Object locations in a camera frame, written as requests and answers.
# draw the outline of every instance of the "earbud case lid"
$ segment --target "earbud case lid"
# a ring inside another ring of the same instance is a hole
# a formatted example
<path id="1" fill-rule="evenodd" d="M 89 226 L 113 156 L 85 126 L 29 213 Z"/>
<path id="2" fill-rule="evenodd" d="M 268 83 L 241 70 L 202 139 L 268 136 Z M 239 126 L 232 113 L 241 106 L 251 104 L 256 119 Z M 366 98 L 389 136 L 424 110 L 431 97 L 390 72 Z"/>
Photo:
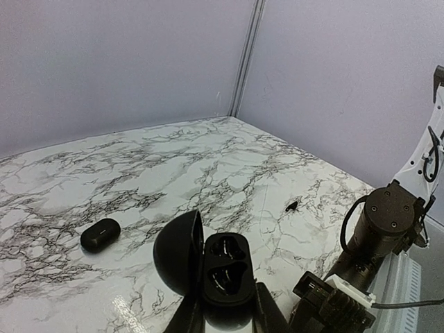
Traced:
<path id="1" fill-rule="evenodd" d="M 176 217 L 159 232 L 153 249 L 154 264 L 164 283 L 181 296 L 196 293 L 203 260 L 200 212 Z"/>

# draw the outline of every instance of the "marble tabletop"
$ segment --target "marble tabletop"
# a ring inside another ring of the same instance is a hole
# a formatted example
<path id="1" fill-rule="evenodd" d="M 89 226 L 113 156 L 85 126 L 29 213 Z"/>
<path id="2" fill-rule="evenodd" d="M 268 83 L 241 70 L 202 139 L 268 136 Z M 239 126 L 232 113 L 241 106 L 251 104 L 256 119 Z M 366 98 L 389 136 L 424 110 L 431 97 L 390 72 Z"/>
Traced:
<path id="1" fill-rule="evenodd" d="M 175 123 L 0 160 L 0 332 L 160 333 L 181 297 L 153 264 L 172 218 L 198 208 L 205 236 L 239 232 L 255 277 L 288 318 L 291 290 L 340 253 L 351 204 L 372 188 L 238 119 Z M 288 204 L 299 201 L 296 211 Z M 120 238 L 86 253 L 102 218 Z"/>

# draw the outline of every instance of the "wall seam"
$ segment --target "wall seam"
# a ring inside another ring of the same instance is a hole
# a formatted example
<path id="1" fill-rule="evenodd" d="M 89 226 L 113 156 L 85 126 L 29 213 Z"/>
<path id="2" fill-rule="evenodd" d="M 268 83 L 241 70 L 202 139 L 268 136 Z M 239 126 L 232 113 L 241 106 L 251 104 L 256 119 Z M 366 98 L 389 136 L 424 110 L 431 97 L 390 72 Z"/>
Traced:
<path id="1" fill-rule="evenodd" d="M 257 39 L 257 33 L 262 20 L 262 14 L 264 13 L 265 1 L 266 0 L 256 0 L 253 7 L 253 13 L 248 26 L 244 48 L 242 49 L 241 62 L 239 63 L 239 68 L 237 70 L 236 83 L 234 85 L 230 111 L 228 112 L 228 116 L 230 117 L 237 118 L 237 115 L 239 114 L 242 97 L 244 96 L 248 70 L 250 68 L 251 58 Z"/>

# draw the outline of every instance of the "black bracket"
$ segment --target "black bracket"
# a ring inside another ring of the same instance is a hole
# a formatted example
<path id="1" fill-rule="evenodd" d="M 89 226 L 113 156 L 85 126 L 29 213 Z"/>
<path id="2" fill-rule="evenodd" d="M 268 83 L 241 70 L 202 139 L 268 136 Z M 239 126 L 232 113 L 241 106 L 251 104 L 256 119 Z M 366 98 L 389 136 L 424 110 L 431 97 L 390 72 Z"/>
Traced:
<path id="1" fill-rule="evenodd" d="M 436 103 L 436 90 L 440 85 L 444 85 L 444 67 L 436 66 L 433 74 L 433 103 Z"/>
<path id="2" fill-rule="evenodd" d="M 375 322 L 364 306 L 309 271 L 293 292 L 301 297 L 290 318 L 295 332 L 362 333 Z"/>

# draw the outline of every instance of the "gray wall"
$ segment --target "gray wall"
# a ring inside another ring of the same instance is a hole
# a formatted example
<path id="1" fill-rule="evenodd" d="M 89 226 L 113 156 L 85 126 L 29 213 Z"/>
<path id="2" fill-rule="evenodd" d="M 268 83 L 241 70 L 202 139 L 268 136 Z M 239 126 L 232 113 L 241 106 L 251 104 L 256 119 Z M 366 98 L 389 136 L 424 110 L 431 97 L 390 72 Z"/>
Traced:
<path id="1" fill-rule="evenodd" d="M 253 0 L 1 0 L 0 156 L 225 115 Z"/>
<path id="2" fill-rule="evenodd" d="M 268 1 L 240 119 L 386 185 L 432 113 L 443 13 L 441 0 Z"/>

